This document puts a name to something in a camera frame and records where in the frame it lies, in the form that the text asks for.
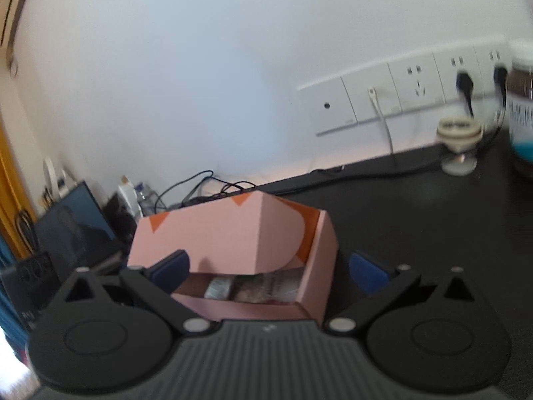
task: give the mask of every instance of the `ribbed gray surface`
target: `ribbed gray surface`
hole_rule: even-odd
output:
[[[89,399],[44,388],[42,399]],[[206,338],[187,339],[143,385],[95,399],[128,400],[422,400],[448,399],[399,386],[351,339],[322,333],[313,321],[224,322]],[[505,399],[494,388],[461,399]]]

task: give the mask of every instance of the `open box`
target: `open box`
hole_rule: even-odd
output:
[[[128,265],[150,267],[183,249],[191,275],[172,297],[199,315],[210,320],[315,319],[321,324],[337,248],[326,211],[253,191],[141,219]],[[298,267],[303,276],[291,303],[203,298],[216,274]]]

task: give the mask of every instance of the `white outlet panel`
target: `white outlet panel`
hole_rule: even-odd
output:
[[[433,53],[436,67],[439,70],[442,89],[446,102],[463,98],[457,90],[457,74],[467,72],[474,82],[472,97],[483,96],[483,82],[473,46],[460,47]]]
[[[433,54],[388,64],[403,111],[444,103],[444,92]]]
[[[495,41],[475,45],[474,49],[481,70],[483,91],[486,95],[493,94],[496,90],[494,68],[498,65],[505,66],[510,73],[513,66],[509,45],[505,41]]]
[[[369,87],[375,87],[383,116],[401,113],[400,101],[391,72],[386,63],[350,72],[342,76],[358,123],[378,118],[368,96]]]
[[[311,117],[317,135],[357,123],[340,77],[301,88],[298,97],[300,107]]]

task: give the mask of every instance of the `black plug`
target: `black plug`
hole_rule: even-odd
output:
[[[500,92],[502,93],[503,109],[505,109],[505,104],[507,102],[507,75],[507,69],[505,69],[503,66],[496,66],[494,68],[494,82],[500,87]]]
[[[470,117],[474,117],[474,111],[472,110],[472,92],[474,90],[474,81],[470,78],[470,75],[466,72],[457,73],[457,90],[465,95],[465,101],[468,105],[468,111]]]

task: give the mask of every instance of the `white bottle cap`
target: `white bottle cap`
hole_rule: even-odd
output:
[[[533,72],[533,41],[527,39],[511,42],[513,68],[524,72]]]

